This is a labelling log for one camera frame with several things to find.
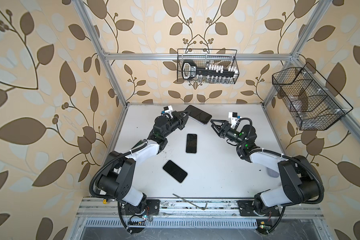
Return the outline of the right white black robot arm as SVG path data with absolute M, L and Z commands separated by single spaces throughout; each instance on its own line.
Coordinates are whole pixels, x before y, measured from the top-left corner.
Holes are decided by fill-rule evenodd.
M 319 175 L 307 158 L 289 157 L 282 153 L 266 150 L 256 145 L 256 129 L 251 119 L 248 124 L 238 129 L 242 118 L 234 123 L 226 120 L 211 120 L 211 127 L 222 139 L 227 139 L 236 148 L 240 159 L 249 163 L 262 165 L 277 174 L 281 186 L 255 195 L 253 212 L 264 216 L 276 206 L 294 206 L 299 204 L 319 204 L 324 199 L 325 188 Z

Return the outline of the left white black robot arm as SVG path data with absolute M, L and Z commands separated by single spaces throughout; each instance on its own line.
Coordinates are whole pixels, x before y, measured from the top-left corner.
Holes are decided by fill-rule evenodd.
M 147 196 L 132 186 L 136 165 L 162 152 L 168 143 L 167 137 L 177 129 L 184 129 L 189 115 L 190 111 L 178 112 L 173 111 L 171 106 L 165 107 L 155 119 L 147 139 L 139 141 L 125 153 L 109 153 L 105 164 L 90 182 L 91 196 L 129 205 L 135 214 L 146 212 Z

